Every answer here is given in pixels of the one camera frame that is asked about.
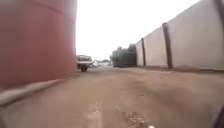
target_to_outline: truck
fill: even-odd
[[[88,68],[93,64],[92,58],[86,55],[77,55],[77,67],[82,72],[86,72]]]

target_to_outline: ground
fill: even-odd
[[[7,128],[208,128],[224,75],[100,68],[1,111]]]

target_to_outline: concrete wall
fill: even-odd
[[[166,45],[160,27],[144,38],[146,66],[167,67]]]
[[[76,0],[0,2],[0,84],[76,73]]]
[[[137,65],[143,66],[143,54],[142,54],[142,41],[136,43],[136,51],[137,51]]]
[[[224,70],[220,17],[212,0],[202,0],[168,22],[174,68]]]

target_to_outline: sky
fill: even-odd
[[[109,59],[199,0],[78,0],[76,54]]]

